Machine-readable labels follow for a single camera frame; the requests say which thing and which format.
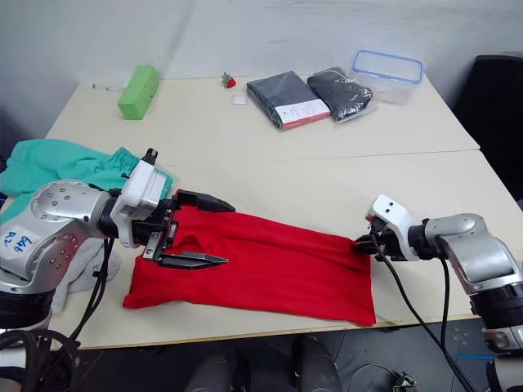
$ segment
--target white towel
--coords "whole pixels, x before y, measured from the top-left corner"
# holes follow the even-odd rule
[[[89,238],[78,248],[67,272],[55,291],[52,299],[52,313],[59,314],[65,306],[68,292],[82,292],[95,287],[93,271],[99,271],[104,260],[104,240]],[[107,269],[107,280],[111,280],[120,268],[119,256],[112,252]]]

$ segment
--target floor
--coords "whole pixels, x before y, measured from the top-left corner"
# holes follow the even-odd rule
[[[439,333],[440,324],[431,328]],[[422,392],[460,392],[440,351],[421,327],[373,329],[315,334],[336,359],[347,391],[351,374],[367,363],[407,372]],[[290,383],[294,335],[228,341],[165,345],[146,349],[84,350],[85,392],[183,391],[199,362],[217,350],[233,348],[246,355],[252,368],[252,390],[295,391]],[[492,356],[483,342],[477,319],[449,323],[450,353],[478,392],[487,390],[485,365]],[[391,378],[378,367],[368,367],[353,380],[351,392],[390,392]]]

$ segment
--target green box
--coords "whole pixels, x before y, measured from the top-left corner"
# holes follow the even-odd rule
[[[138,65],[131,81],[118,100],[118,107],[128,120],[142,120],[158,88],[158,73],[150,65]]]

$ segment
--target table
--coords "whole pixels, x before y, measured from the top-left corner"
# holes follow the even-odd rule
[[[76,133],[70,139],[76,141]],[[514,256],[523,258],[519,228],[523,214],[480,151],[395,154],[286,162],[216,162],[167,165],[176,186],[207,192],[247,212],[290,225],[356,238],[365,234],[369,205],[385,193],[409,209],[413,219],[460,212],[482,215],[489,230]],[[83,348],[156,345],[231,337],[356,328],[339,321],[171,302],[141,310],[121,307],[138,250],[115,248],[122,269],[79,340]],[[426,320],[440,319],[443,274],[439,261],[398,262],[398,274],[413,305]],[[373,263],[377,326],[415,323],[382,263]],[[471,317],[470,306],[451,273],[451,318]],[[51,328],[69,334],[90,292],[69,295],[65,312]]]
[[[47,138],[71,140],[112,154],[124,145],[142,156],[159,152],[161,165],[201,162],[272,162],[312,158],[478,149],[427,77],[408,105],[379,105],[343,124],[331,118],[278,131],[251,101],[234,94],[256,78],[238,78],[226,90],[220,79],[165,80],[141,121],[123,120],[121,93],[80,84]]]

